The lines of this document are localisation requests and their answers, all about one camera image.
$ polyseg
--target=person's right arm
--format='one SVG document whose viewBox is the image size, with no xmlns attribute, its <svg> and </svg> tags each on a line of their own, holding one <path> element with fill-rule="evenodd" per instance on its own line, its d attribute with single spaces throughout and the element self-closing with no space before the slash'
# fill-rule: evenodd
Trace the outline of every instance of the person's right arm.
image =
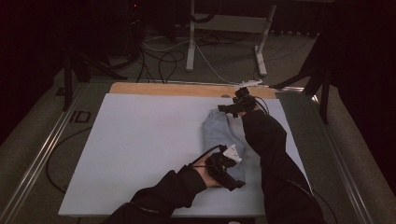
<svg viewBox="0 0 396 224">
<path fill-rule="evenodd" d="M 261 157 L 262 192 L 269 223 L 325 223 L 303 173 L 286 153 L 287 133 L 262 110 L 241 116 L 245 137 Z"/>
</svg>

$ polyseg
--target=wooden edge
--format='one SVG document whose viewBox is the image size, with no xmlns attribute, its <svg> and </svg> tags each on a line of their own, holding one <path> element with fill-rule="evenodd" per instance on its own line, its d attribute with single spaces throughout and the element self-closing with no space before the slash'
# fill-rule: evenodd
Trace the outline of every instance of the wooden edge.
<svg viewBox="0 0 396 224">
<path fill-rule="evenodd" d="M 248 89 L 251 95 L 265 99 L 276 99 L 274 91 L 268 87 L 249 87 Z M 234 97 L 235 91 L 234 86 L 116 82 L 111 86 L 109 93 L 213 97 L 228 95 Z"/>
</svg>

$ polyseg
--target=person's left hand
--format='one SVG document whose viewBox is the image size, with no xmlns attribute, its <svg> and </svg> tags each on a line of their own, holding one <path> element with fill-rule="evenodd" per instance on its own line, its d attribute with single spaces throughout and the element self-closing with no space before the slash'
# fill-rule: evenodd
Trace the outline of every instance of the person's left hand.
<svg viewBox="0 0 396 224">
<path fill-rule="evenodd" d="M 198 172 L 201 178 L 204 180 L 207 188 L 221 187 L 218 181 L 216 181 L 212 176 L 209 175 L 205 167 L 205 161 L 209 156 L 204 156 L 198 162 L 196 162 L 192 168 Z"/>
</svg>

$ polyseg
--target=blue fabric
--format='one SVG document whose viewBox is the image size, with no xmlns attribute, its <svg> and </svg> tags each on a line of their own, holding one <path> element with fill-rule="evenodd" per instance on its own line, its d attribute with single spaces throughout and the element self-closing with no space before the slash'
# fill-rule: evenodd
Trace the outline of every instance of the blue fabric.
<svg viewBox="0 0 396 224">
<path fill-rule="evenodd" d="M 217 145 L 226 145 L 230 147 L 235 145 L 240 158 L 243 158 L 245 146 L 238 138 L 233 136 L 228 125 L 227 115 L 219 112 L 218 109 L 212 109 L 203 123 L 204 129 L 204 152 Z M 241 163 L 234 167 L 228 168 L 227 173 L 236 180 L 245 181 L 244 170 Z"/>
</svg>

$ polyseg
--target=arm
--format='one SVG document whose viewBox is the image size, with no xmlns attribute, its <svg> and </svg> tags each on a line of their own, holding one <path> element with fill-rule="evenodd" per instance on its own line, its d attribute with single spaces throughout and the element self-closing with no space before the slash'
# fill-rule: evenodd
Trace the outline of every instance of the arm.
<svg viewBox="0 0 396 224">
<path fill-rule="evenodd" d="M 242 114 L 245 137 L 261 157 L 262 192 L 269 223 L 324 223 L 303 173 L 286 153 L 286 132 L 260 109 Z"/>
<path fill-rule="evenodd" d="M 166 223 L 176 208 L 191 207 L 196 194 L 219 185 L 206 168 L 201 167 L 206 158 L 195 163 L 198 167 L 184 166 L 177 173 L 170 171 L 156 186 L 139 190 L 129 203 L 120 206 L 103 223 Z"/>
</svg>

